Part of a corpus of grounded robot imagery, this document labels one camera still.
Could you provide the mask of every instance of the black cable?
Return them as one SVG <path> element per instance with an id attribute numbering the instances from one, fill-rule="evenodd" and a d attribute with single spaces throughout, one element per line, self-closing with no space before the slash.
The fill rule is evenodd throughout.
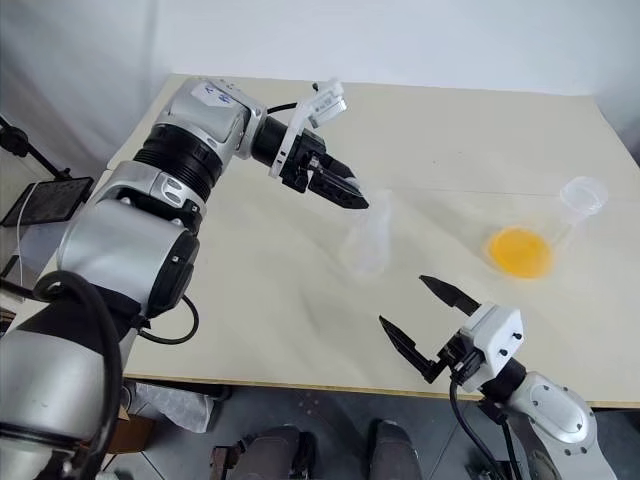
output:
<path id="1" fill-rule="evenodd" d="M 496 472 L 496 474 L 499 475 L 499 477 L 502 480 L 506 480 L 500 465 L 498 465 L 498 462 L 496 461 L 495 457 L 493 456 L 489 448 L 484 444 L 484 442 L 480 439 L 480 437 L 478 437 L 476 432 L 474 432 L 471 429 L 471 426 L 467 423 L 467 420 L 464 418 L 464 415 L 462 415 L 462 412 L 460 411 L 460 407 L 458 405 L 458 384 L 453 380 L 451 380 L 451 385 L 449 386 L 449 402 L 451 403 L 453 414 L 455 415 L 462 429 L 473 441 L 473 443 L 475 443 L 476 446 L 480 449 L 482 454 L 491 464 L 491 467 Z"/>
<path id="2" fill-rule="evenodd" d="M 60 283 L 62 289 L 50 288 L 56 283 Z M 76 273 L 58 270 L 42 277 L 33 289 L 34 296 L 44 302 L 54 301 L 66 291 L 70 291 L 82 302 L 87 309 L 87 317 L 95 319 L 103 349 L 104 386 L 100 427 L 91 439 L 86 458 L 78 472 L 78 478 L 88 480 L 95 478 L 100 471 L 102 459 L 116 427 L 122 386 L 122 361 L 113 319 L 103 298 L 92 284 Z"/>
<path id="3" fill-rule="evenodd" d="M 138 331 L 138 335 L 140 335 L 142 338 L 145 338 L 151 342 L 160 343 L 162 345 L 180 345 L 181 343 L 191 340 L 191 338 L 198 331 L 198 326 L 200 325 L 200 315 L 198 315 L 198 309 L 196 308 L 195 304 L 189 299 L 189 297 L 187 297 L 186 295 L 183 295 L 182 300 L 184 301 L 184 303 L 187 304 L 187 306 L 189 307 L 189 310 L 191 310 L 191 314 L 193 315 L 193 327 L 191 327 L 191 331 L 187 333 L 184 337 L 180 337 L 180 338 L 156 337 L 155 335 L 152 335 L 149 332 L 145 332 L 142 329 Z"/>
<path id="4" fill-rule="evenodd" d="M 297 102 L 285 103 L 284 105 L 278 105 L 276 107 L 267 108 L 267 115 L 272 113 L 281 112 L 282 110 L 292 110 L 298 106 Z"/>
<path id="5" fill-rule="evenodd" d="M 507 422 L 504 422 L 502 424 L 502 433 L 504 434 L 504 441 L 507 444 L 507 451 L 509 452 L 509 462 L 511 463 L 511 468 L 516 476 L 516 480 L 522 480 L 522 473 L 520 472 L 520 467 L 518 467 L 518 461 L 516 460 L 516 451 L 513 448 L 511 430 L 509 430 L 509 425 L 507 424 Z"/>
<path id="6" fill-rule="evenodd" d="M 18 297 L 27 298 L 29 300 L 38 300 L 33 292 L 28 288 L 17 285 L 9 280 L 5 280 L 4 278 L 0 278 L 0 290 L 4 290 L 13 295 L 17 295 Z"/>
<path id="7" fill-rule="evenodd" d="M 2 128 L 10 128 L 11 125 L 9 124 L 9 122 L 7 122 L 1 115 L 0 115 L 0 126 Z M 71 176 L 69 175 L 64 175 L 63 173 L 60 172 L 60 170 L 58 170 L 56 167 L 53 166 L 53 164 L 47 160 L 47 158 L 42 155 L 40 153 L 40 151 L 34 147 L 31 142 L 29 142 L 27 140 L 27 148 L 28 148 L 28 152 L 31 154 L 31 156 L 33 158 L 35 158 L 38 162 L 40 162 L 40 164 L 46 168 L 49 173 L 51 173 L 51 175 L 53 175 L 54 178 L 58 179 L 58 180 L 64 180 L 67 178 L 71 178 Z"/>

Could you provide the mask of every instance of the orange juice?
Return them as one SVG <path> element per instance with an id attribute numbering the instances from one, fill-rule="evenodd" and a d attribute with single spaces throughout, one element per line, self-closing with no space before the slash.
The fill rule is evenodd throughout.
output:
<path id="1" fill-rule="evenodd" d="M 507 227 L 491 237 L 489 256 L 502 270 L 521 278 L 541 277 L 553 263 L 547 241 L 521 227 Z"/>

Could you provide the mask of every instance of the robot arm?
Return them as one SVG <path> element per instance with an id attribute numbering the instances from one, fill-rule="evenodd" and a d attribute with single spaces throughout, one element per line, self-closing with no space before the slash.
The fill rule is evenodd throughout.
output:
<path id="1" fill-rule="evenodd" d="M 494 421 L 506 421 L 527 452 L 532 477 L 540 480 L 615 480 L 598 446 L 597 425 L 586 402 L 537 372 L 527 372 L 513 355 L 524 339 L 520 311 L 491 303 L 480 305 L 464 292 L 433 277 L 421 276 L 447 305 L 469 319 L 427 360 L 415 342 L 380 317 L 395 348 L 432 383 L 445 368 L 452 384 L 479 390 L 480 408 Z"/>
<path id="2" fill-rule="evenodd" d="M 323 85 L 313 98 L 344 107 L 338 87 Z M 351 170 L 302 130 L 306 118 L 317 125 L 340 108 L 312 104 L 310 111 L 301 102 L 288 128 L 223 80 L 182 85 L 135 157 L 118 165 L 65 232 L 58 275 L 38 284 L 58 281 L 62 289 L 54 295 L 49 284 L 36 286 L 51 303 L 0 342 L 0 478 L 93 478 L 102 456 L 90 449 L 85 461 L 81 443 L 100 436 L 106 448 L 104 419 L 117 413 L 122 365 L 138 329 L 183 297 L 206 201 L 233 156 L 270 168 L 278 158 L 286 186 L 308 187 L 343 208 L 368 207 Z M 96 328 L 96 308 L 110 317 L 115 354 Z"/>

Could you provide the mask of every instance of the white bracket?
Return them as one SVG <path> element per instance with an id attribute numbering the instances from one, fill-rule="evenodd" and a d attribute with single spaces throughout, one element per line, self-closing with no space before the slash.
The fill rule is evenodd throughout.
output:
<path id="1" fill-rule="evenodd" d="M 462 388 L 473 392 L 493 380 L 513 357 L 524 340 L 520 310 L 493 303 L 480 305 L 460 330 L 473 340 L 473 346 L 484 353 L 485 361 Z"/>
<path id="2" fill-rule="evenodd" d="M 278 178 L 280 175 L 280 171 L 289 157 L 293 142 L 304 128 L 304 122 L 307 119 L 313 128 L 318 128 L 347 109 L 347 104 L 342 97 L 343 93 L 344 89 L 340 81 L 337 78 L 332 78 L 328 82 L 319 84 L 318 92 L 313 97 L 298 102 L 280 144 L 278 155 L 269 170 L 271 177 Z"/>

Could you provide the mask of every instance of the table surface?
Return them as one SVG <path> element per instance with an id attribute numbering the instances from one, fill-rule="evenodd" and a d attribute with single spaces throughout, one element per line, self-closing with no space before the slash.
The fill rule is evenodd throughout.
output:
<path id="1" fill-rule="evenodd" d="M 133 158 L 184 80 L 173 75 L 109 169 Z M 308 82 L 233 79 L 268 105 L 311 93 Z M 143 339 L 126 374 L 194 382 L 305 386 L 444 396 L 391 346 L 382 314 L 435 354 L 465 321 L 420 274 L 478 301 L 521 309 L 517 359 L 597 406 L 640 406 L 640 170 L 592 98 L 346 84 L 349 109 L 318 133 L 369 192 L 391 190 L 390 261 L 358 278 L 340 261 L 345 211 L 233 160 L 208 202 L 188 289 L 198 334 L 180 346 Z M 280 118 L 287 119 L 283 112 Z M 110 174 L 105 172 L 103 180 Z M 575 232 L 553 272 L 517 280 L 486 259 L 488 236 L 557 212 L 570 179 L 604 182 L 610 200 Z M 38 307 L 27 303 L 21 317 Z M 183 304 L 152 321 L 160 336 L 191 325 Z"/>

